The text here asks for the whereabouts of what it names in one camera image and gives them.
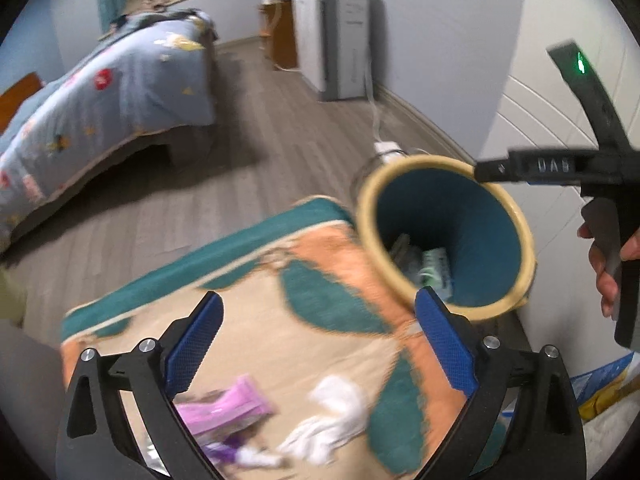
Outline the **person right hand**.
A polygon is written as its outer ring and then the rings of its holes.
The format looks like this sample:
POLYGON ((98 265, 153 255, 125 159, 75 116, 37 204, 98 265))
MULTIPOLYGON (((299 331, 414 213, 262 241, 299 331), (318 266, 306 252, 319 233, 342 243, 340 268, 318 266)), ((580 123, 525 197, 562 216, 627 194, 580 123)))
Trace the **person right hand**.
MULTIPOLYGON (((620 250, 620 260, 638 260, 640 256, 640 234, 639 231, 626 241, 620 250)), ((611 274, 605 270, 606 258, 603 252, 597 248, 596 243, 592 243, 589 249, 588 259, 590 266, 596 272, 596 289, 600 292, 601 310, 605 318, 612 318, 614 304, 618 296, 618 285, 611 274)))

